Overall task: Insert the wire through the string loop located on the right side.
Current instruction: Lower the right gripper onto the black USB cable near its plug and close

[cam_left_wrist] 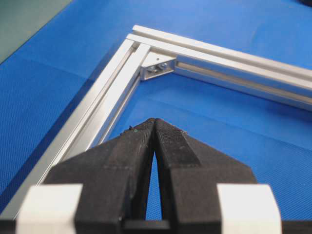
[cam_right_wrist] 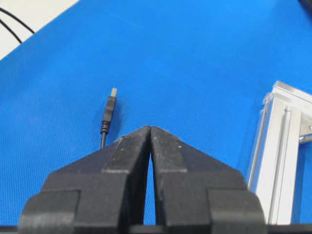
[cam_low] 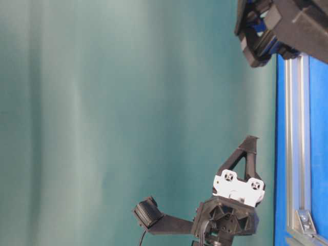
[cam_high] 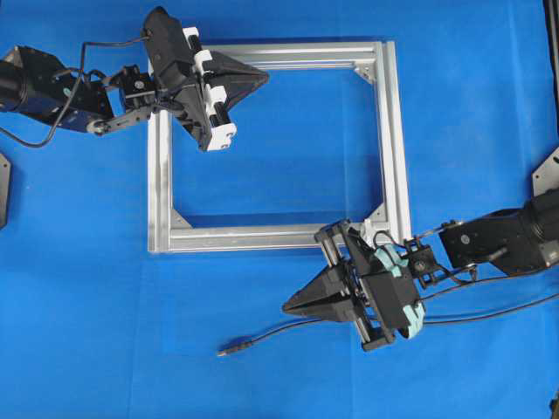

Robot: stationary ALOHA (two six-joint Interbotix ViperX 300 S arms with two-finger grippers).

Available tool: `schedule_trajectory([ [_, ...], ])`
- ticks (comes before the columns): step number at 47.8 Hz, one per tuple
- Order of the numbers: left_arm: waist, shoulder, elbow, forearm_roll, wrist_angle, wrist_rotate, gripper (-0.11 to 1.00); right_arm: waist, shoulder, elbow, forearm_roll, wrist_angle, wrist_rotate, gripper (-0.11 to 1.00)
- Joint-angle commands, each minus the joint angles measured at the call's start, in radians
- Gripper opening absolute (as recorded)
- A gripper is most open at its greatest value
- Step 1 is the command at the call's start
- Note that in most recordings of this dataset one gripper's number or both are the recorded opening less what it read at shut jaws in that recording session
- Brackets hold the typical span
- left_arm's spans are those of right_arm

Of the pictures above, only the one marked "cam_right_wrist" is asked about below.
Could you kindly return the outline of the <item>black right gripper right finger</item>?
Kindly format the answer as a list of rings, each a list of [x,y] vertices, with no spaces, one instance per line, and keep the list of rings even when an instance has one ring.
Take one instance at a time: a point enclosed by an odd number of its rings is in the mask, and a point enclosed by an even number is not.
[[[156,221],[169,234],[263,234],[258,197],[240,171],[151,128]]]

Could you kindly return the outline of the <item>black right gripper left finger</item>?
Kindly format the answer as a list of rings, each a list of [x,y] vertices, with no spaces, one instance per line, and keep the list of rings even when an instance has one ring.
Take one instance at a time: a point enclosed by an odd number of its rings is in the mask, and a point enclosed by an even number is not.
[[[149,127],[51,173],[29,199],[21,234],[119,234],[142,224]]]

